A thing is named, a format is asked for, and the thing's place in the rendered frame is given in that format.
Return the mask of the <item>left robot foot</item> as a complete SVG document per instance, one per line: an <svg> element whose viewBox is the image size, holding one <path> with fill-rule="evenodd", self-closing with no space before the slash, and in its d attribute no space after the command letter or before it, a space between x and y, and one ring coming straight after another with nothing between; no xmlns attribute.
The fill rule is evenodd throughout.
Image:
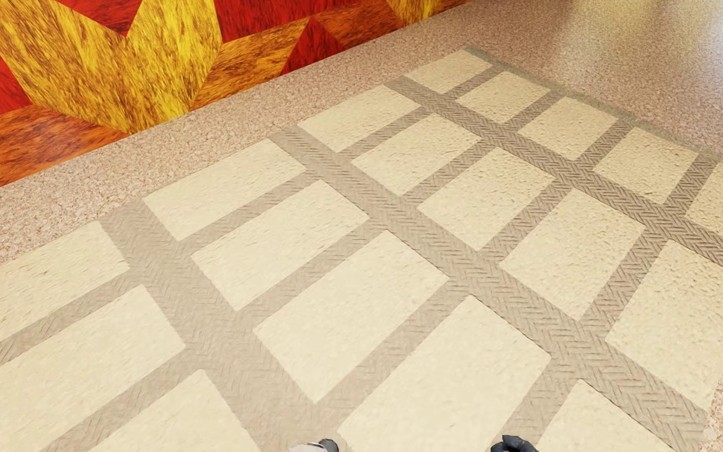
<svg viewBox="0 0 723 452"><path fill-rule="evenodd" d="M340 452L336 442L330 438L323 438L317 442L298 444L286 449L285 452Z"/></svg>

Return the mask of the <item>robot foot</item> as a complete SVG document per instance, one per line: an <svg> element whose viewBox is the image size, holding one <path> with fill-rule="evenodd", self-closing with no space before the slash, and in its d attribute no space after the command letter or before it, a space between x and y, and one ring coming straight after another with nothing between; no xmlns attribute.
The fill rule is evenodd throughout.
<svg viewBox="0 0 723 452"><path fill-rule="evenodd" d="M285 452L340 452L336 442L330 438L323 438L317 442L298 444L286 449Z"/></svg>
<svg viewBox="0 0 723 452"><path fill-rule="evenodd" d="M489 452L538 452L529 441L514 435L502 435L499 442L492 445Z"/></svg>

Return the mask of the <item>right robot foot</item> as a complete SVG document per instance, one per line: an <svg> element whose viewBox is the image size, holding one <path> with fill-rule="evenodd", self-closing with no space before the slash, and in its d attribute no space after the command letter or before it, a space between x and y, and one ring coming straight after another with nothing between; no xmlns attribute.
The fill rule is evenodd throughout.
<svg viewBox="0 0 723 452"><path fill-rule="evenodd" d="M514 435L502 435L499 442L492 445L489 452L538 452L529 441Z"/></svg>

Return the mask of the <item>beige grid-patterned rug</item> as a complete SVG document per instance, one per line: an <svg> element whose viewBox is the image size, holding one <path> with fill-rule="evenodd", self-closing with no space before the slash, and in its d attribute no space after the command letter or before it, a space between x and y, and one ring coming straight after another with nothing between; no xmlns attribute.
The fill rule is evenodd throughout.
<svg viewBox="0 0 723 452"><path fill-rule="evenodd" d="M0 452L698 452L723 162L456 51L0 266Z"/></svg>

